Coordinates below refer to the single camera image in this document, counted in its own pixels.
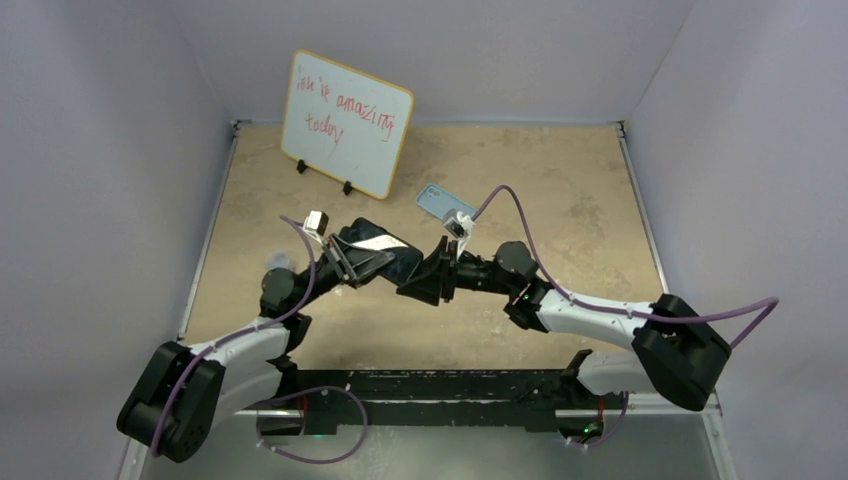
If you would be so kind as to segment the black phone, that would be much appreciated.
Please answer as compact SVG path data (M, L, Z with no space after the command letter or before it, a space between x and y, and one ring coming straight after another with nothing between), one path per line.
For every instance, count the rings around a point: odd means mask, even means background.
M392 261L379 269L379 275L395 286L405 284L423 261L423 253L419 249L363 217L343 227L338 236L356 248L379 251L380 260L391 255Z

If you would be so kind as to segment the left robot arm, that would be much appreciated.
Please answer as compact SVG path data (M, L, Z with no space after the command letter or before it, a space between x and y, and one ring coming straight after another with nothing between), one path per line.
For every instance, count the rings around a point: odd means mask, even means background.
M325 253L301 273L275 268L262 280L260 314L216 340L176 341L153 353L124 406L119 432L176 463L193 456L222 419L258 401L284 409L297 399L288 354L311 320L309 302L340 283L361 285L400 257L405 242L378 235L353 243L329 237Z

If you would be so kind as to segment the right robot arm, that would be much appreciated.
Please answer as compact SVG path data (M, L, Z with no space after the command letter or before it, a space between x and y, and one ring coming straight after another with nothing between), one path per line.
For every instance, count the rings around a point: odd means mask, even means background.
M564 376L561 392L576 407L601 394L646 387L670 403L702 410L732 349L681 298L619 302L558 290L540 277L540 264L522 241L499 246L485 260L442 238L401 283L398 294L438 306L456 290L504 294L504 311L523 330L579 335L624 349L622 355L590 352Z

